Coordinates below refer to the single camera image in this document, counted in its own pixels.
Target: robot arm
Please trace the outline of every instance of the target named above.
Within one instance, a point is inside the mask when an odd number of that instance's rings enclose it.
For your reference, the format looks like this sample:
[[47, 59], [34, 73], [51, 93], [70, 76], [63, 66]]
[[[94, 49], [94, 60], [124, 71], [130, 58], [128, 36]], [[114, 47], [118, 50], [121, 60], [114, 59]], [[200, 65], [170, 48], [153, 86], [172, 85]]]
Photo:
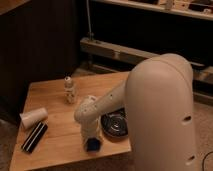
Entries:
[[124, 106], [136, 170], [196, 171], [192, 78], [179, 55], [143, 61], [125, 82], [76, 110], [84, 140], [97, 137], [99, 116]]

